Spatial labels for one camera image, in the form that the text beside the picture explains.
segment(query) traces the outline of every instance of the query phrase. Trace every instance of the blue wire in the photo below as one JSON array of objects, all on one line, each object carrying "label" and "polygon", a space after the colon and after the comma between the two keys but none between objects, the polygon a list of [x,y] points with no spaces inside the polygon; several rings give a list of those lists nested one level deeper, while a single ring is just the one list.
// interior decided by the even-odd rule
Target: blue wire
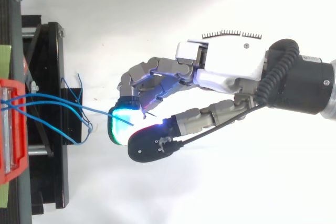
[{"label": "blue wire", "polygon": [[[61,105],[64,106],[68,109],[70,109],[78,118],[79,120],[87,127],[90,129],[89,124],[83,120],[83,118],[80,116],[80,114],[78,114],[78,112],[71,106],[61,103],[61,102],[55,102],[55,101],[38,101],[38,102],[27,102],[27,103],[23,103],[23,104],[18,104],[18,105],[14,105],[14,107],[16,108],[21,108],[21,107],[25,107],[25,106],[32,106],[32,105],[39,105],[39,104],[55,104],[55,105]],[[1,111],[4,110],[10,110],[12,108],[10,107],[5,107],[5,108],[1,108]]]},{"label": "blue wire", "polygon": [[44,97],[44,98],[49,98],[49,99],[54,99],[54,100],[57,100],[57,101],[60,101],[60,102],[63,102],[63,103],[66,103],[68,105],[72,105],[72,106],[76,106],[76,107],[79,107],[79,108],[82,108],[82,109],[85,109],[85,110],[89,110],[89,111],[92,111],[92,112],[96,112],[96,113],[100,113],[100,114],[103,114],[103,115],[107,115],[107,116],[110,116],[112,118],[115,118],[117,120],[120,120],[130,126],[134,126],[134,124],[124,120],[124,119],[121,119],[117,116],[114,116],[112,114],[109,114],[107,112],[104,112],[104,111],[100,111],[100,110],[95,110],[95,109],[92,109],[92,108],[89,108],[89,107],[86,107],[86,106],[82,106],[82,105],[79,105],[77,103],[73,103],[73,102],[69,102],[68,100],[65,100],[65,99],[62,99],[60,97],[56,97],[56,96],[53,96],[53,95],[50,95],[50,94],[26,94],[26,95],[20,95],[18,97],[15,97],[15,98],[12,98],[10,100],[7,100],[7,102],[13,102],[15,100],[18,100],[18,99],[22,99],[22,98],[26,98],[26,97]]},{"label": "blue wire", "polygon": [[[71,92],[71,94],[73,95],[73,97],[75,97],[77,103],[78,103],[79,105],[81,105],[80,102],[79,102],[79,100],[80,100],[80,97],[81,97],[81,95],[82,95],[82,93],[83,93],[83,83],[82,83],[82,80],[80,79],[79,74],[77,74],[77,75],[78,75],[78,79],[79,79],[79,81],[80,81],[80,92],[79,92],[79,96],[78,96],[78,97],[75,95],[75,93],[72,91],[72,89],[71,89],[70,86],[68,85],[67,81],[66,81],[63,77],[61,78],[61,82],[64,81],[65,85],[66,85],[67,88],[70,90],[70,92]],[[89,120],[88,117],[85,115],[83,109],[82,109],[82,108],[79,108],[79,110],[80,110],[80,113],[82,114],[82,117],[84,118],[84,120],[86,120],[87,123],[90,123],[90,120]]]},{"label": "blue wire", "polygon": [[5,101],[5,100],[2,100],[2,99],[1,99],[1,103],[6,104],[8,107],[10,107],[10,108],[12,108],[12,109],[18,111],[19,113],[21,113],[22,115],[24,115],[24,116],[26,116],[26,117],[28,117],[28,118],[31,118],[31,119],[33,119],[33,120],[35,120],[35,121],[37,121],[37,122],[40,122],[40,123],[44,124],[45,126],[49,127],[49,128],[52,129],[53,131],[56,131],[58,134],[62,135],[63,137],[65,137],[67,140],[69,140],[70,142],[72,142],[72,143],[75,144],[75,145],[81,145],[81,144],[83,143],[83,142],[80,143],[80,144],[76,143],[75,140],[73,140],[70,136],[66,135],[64,132],[60,131],[60,130],[57,129],[56,127],[52,126],[51,124],[47,123],[46,121],[44,121],[44,120],[42,120],[42,119],[40,119],[40,118],[37,118],[37,117],[35,117],[35,116],[33,116],[33,115],[30,115],[30,114],[27,114],[26,112],[24,112],[24,111],[22,111],[21,109],[19,109],[19,108],[15,107],[14,105],[12,105],[12,104],[9,102],[9,100],[8,100],[8,101]]},{"label": "blue wire", "polygon": [[[81,95],[82,95],[82,93],[83,93],[83,83],[82,83],[82,80],[80,79],[79,74],[77,74],[77,75],[78,75],[78,79],[79,79],[79,81],[80,81],[80,92],[79,92],[79,96],[78,96],[78,97],[77,97],[77,96],[75,95],[75,93],[72,91],[72,89],[71,89],[70,86],[68,85],[68,83],[67,83],[67,81],[65,80],[65,78],[63,78],[63,77],[61,78],[61,83],[62,83],[62,81],[64,81],[65,85],[66,85],[67,88],[70,90],[70,92],[72,93],[73,97],[75,97],[75,99],[76,99],[78,105],[81,105],[80,102],[79,102],[79,100],[80,100],[80,97],[81,97]],[[81,113],[81,115],[82,115],[83,120],[86,121],[86,122],[90,125],[90,127],[91,127],[91,129],[92,129],[92,128],[93,128],[93,125],[92,125],[92,123],[90,122],[90,120],[88,119],[88,117],[85,115],[83,109],[82,109],[82,108],[79,108],[79,111],[80,111],[80,113]],[[82,141],[82,144],[85,143],[85,142],[88,140],[90,134],[91,134],[91,131],[88,130],[88,134],[87,134],[86,138],[84,139],[84,141]]]}]

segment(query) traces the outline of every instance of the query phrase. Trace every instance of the metal rod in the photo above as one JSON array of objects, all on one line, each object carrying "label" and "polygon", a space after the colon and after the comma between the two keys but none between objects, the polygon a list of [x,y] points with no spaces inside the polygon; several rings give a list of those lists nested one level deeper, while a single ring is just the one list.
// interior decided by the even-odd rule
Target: metal rod
[{"label": "metal rod", "polygon": [[28,154],[29,154],[29,156],[48,155],[47,150],[44,147],[44,145],[30,145],[30,146],[28,146]]},{"label": "metal rod", "polygon": [[36,27],[22,28],[22,38],[31,39],[33,38],[36,31]]}]

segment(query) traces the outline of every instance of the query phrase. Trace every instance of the black cable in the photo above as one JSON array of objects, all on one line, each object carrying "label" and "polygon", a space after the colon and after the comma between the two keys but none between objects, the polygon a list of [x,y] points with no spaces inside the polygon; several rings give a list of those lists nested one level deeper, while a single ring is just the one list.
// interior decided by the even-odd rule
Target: black cable
[{"label": "black cable", "polygon": [[203,136],[207,136],[231,123],[236,121],[237,119],[251,113],[253,111],[259,110],[265,107],[268,104],[268,99],[273,91],[273,89],[279,84],[279,82],[286,76],[289,69],[293,66],[295,60],[300,55],[299,45],[292,39],[282,39],[275,42],[273,45],[269,47],[270,50],[279,50],[285,51],[285,55],[282,59],[275,65],[272,70],[266,74],[266,76],[260,81],[257,92],[256,92],[256,102],[259,104],[256,107],[250,108],[243,113],[234,116],[233,118],[227,120],[226,122],[205,131],[197,136],[191,137],[186,141],[180,142],[180,147],[185,144],[191,143]]},{"label": "black cable", "polygon": [[268,99],[273,89],[286,76],[300,55],[299,46],[292,39],[279,40],[271,45],[269,49],[285,51],[285,55],[260,81],[256,92],[256,102],[258,104],[268,104]]},{"label": "black cable", "polygon": [[266,106],[266,104],[260,104],[260,105],[258,105],[258,106],[253,107],[253,108],[250,108],[250,109],[248,109],[248,110],[246,110],[246,111],[244,111],[244,112],[242,112],[242,113],[240,113],[240,114],[234,116],[233,118],[227,120],[227,121],[224,122],[224,123],[221,123],[220,125],[218,125],[218,126],[212,128],[212,129],[210,129],[210,130],[207,130],[207,131],[205,131],[205,132],[203,132],[203,133],[201,133],[201,134],[199,134],[199,135],[197,135],[197,136],[193,136],[193,137],[189,138],[188,140],[182,141],[182,142],[180,142],[181,147],[182,147],[183,145],[185,145],[185,144],[189,144],[189,143],[191,143],[191,142],[193,142],[193,141],[195,141],[195,140],[197,140],[197,139],[199,139],[199,138],[201,138],[201,137],[203,137],[203,136],[207,136],[207,135],[209,135],[209,134],[211,134],[211,133],[213,133],[213,132],[215,132],[215,131],[217,131],[217,130],[219,130],[219,129],[221,129],[221,128],[223,128],[223,127],[225,127],[225,126],[227,126],[227,125],[229,125],[229,124],[231,124],[231,123],[233,123],[234,121],[236,121],[236,120],[238,120],[239,118],[241,118],[241,117],[247,115],[248,113],[251,113],[251,112],[253,112],[253,111],[259,110],[259,109],[261,109],[261,108],[263,108],[263,107],[265,107],[265,106]]}]

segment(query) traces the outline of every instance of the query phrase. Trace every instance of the green light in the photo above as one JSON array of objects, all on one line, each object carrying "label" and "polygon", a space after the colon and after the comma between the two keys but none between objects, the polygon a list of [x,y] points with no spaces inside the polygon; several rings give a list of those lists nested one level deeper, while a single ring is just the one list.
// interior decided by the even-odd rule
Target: green light
[{"label": "green light", "polygon": [[153,124],[162,123],[162,120],[154,116],[148,116],[144,120],[141,110],[116,109],[112,112],[112,115],[134,124],[134,126],[130,126],[116,118],[112,118],[112,134],[115,141],[120,145],[127,145],[128,139],[134,132]]}]

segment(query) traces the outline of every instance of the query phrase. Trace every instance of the black metal frame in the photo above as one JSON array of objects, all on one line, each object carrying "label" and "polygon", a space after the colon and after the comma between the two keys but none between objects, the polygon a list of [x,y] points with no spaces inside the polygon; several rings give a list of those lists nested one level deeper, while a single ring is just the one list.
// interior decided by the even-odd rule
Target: black metal frame
[{"label": "black metal frame", "polygon": [[[23,16],[23,24],[29,23],[32,16]],[[55,95],[66,100],[75,98],[64,88],[63,41],[58,23],[38,24],[32,38],[24,38],[24,53],[29,71],[26,72],[26,91],[34,80],[39,92]],[[78,95],[80,89],[73,89]],[[68,109],[56,105],[40,105],[27,108],[30,114],[37,116],[61,131],[81,141],[81,122],[73,119]],[[61,135],[51,129],[28,120],[28,144],[49,146],[51,155],[30,156],[30,184],[33,215],[43,214],[43,203],[55,203],[56,208],[65,208],[69,203],[68,187],[68,151],[69,144]]]},{"label": "black metal frame", "polygon": [[[39,92],[75,102],[64,88],[63,41],[58,23],[41,24],[41,16],[22,16],[20,2],[0,0],[0,45],[11,45],[10,78],[26,83],[29,93],[34,80]],[[34,36],[22,37],[23,27],[36,27]],[[24,73],[24,58],[29,67]],[[72,89],[78,95],[80,89]],[[57,105],[30,106],[27,112],[46,120],[81,142],[81,122],[68,109]],[[29,169],[9,183],[7,208],[0,208],[1,224],[31,224],[32,214],[43,214],[43,203],[65,208],[69,203],[69,144],[62,136],[27,119],[28,144],[44,145],[47,155],[30,156]]]},{"label": "black metal frame", "polygon": [[[0,45],[11,45],[10,78],[24,82],[20,3],[0,0]],[[31,224],[29,169],[9,183],[7,208],[0,208],[1,224]]]}]

